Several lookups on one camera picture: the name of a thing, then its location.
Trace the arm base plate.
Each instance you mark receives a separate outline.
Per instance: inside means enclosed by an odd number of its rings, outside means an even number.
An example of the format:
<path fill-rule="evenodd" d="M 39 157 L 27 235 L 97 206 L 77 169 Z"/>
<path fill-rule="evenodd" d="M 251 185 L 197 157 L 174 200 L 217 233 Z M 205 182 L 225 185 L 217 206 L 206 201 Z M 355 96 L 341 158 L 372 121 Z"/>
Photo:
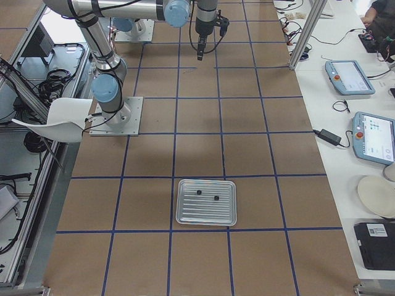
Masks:
<path fill-rule="evenodd" d="M 153 37 L 154 21 L 149 19 L 114 18 L 115 42 L 150 43 Z"/>
<path fill-rule="evenodd" d="M 97 103 L 95 112 L 101 115 L 93 117 L 93 127 L 89 129 L 89 134 L 92 136 L 137 136 L 142 109 L 143 97 L 126 97 L 123 107 L 114 117 L 109 113 L 103 113 Z"/>

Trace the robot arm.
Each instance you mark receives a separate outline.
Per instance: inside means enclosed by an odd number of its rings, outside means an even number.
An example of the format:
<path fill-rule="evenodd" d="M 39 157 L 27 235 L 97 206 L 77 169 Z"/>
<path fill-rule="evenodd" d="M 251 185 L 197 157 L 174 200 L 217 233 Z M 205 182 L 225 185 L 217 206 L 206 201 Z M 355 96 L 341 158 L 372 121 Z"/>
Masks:
<path fill-rule="evenodd" d="M 100 18 L 164 20 L 181 27 L 189 18 L 189 1 L 45 1 L 51 10 L 76 22 L 93 56 L 98 76 L 91 84 L 103 122 L 116 126 L 128 121 L 130 108 L 122 94 L 127 75 L 125 61 L 116 54 Z"/>
<path fill-rule="evenodd" d="M 217 1 L 122 1 L 109 9 L 105 15 L 125 19 L 163 20 L 171 27 L 181 28 L 196 15 L 195 32 L 197 44 L 190 42 L 197 59 L 202 60 L 210 53 L 206 49 L 207 39 L 215 27 L 220 28 L 220 36 L 227 32 L 229 20 L 217 9 Z"/>

